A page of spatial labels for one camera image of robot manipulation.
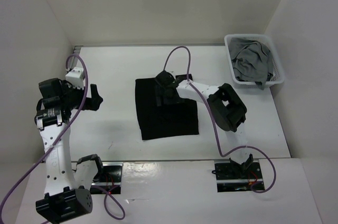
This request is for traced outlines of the black skirt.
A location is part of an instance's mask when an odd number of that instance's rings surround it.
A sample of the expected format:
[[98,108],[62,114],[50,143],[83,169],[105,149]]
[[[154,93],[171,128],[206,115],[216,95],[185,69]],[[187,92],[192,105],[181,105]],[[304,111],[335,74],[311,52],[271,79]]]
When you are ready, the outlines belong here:
[[154,78],[135,80],[135,106],[142,140],[199,134],[196,101],[164,104]]

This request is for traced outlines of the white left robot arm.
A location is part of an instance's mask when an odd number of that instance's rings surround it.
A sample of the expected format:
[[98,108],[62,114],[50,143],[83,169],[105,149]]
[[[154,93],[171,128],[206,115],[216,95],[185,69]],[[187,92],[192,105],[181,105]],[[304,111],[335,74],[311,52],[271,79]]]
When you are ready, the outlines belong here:
[[35,123],[43,139],[46,164],[44,198],[35,203],[36,211],[50,223],[63,223],[92,212],[92,181],[105,176],[97,154],[79,158],[72,169],[70,156],[70,120],[73,110],[99,109],[103,98],[96,84],[91,97],[75,81],[52,78],[39,83],[42,99],[37,106]]

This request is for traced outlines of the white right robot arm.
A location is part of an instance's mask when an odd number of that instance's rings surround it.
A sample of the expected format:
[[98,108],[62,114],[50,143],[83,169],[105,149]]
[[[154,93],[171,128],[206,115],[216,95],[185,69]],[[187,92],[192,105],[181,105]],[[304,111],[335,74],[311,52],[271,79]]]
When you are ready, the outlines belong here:
[[187,76],[175,78],[163,70],[156,77],[159,95],[165,104],[174,104],[187,99],[205,105],[211,119],[217,149],[221,157],[229,157],[230,174],[243,178],[254,161],[247,149],[244,122],[247,107],[233,87],[195,82]]

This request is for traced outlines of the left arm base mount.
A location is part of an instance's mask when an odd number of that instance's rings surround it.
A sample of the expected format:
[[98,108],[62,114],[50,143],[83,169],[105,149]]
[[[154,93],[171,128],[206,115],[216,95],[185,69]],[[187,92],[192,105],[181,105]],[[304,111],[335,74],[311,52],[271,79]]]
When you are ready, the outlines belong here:
[[110,191],[109,193],[112,195],[121,194],[122,174],[122,162],[103,162],[102,172],[97,174],[93,179],[90,188],[91,194],[103,194],[103,192],[94,188],[94,186],[98,186],[105,191]]

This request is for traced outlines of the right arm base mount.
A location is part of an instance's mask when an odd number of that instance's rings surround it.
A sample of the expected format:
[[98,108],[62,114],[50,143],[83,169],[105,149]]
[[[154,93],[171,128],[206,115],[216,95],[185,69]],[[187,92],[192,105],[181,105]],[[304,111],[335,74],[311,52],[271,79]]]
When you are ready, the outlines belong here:
[[216,161],[211,173],[215,176],[218,192],[257,191],[265,190],[264,180],[258,161],[241,173],[230,161]]

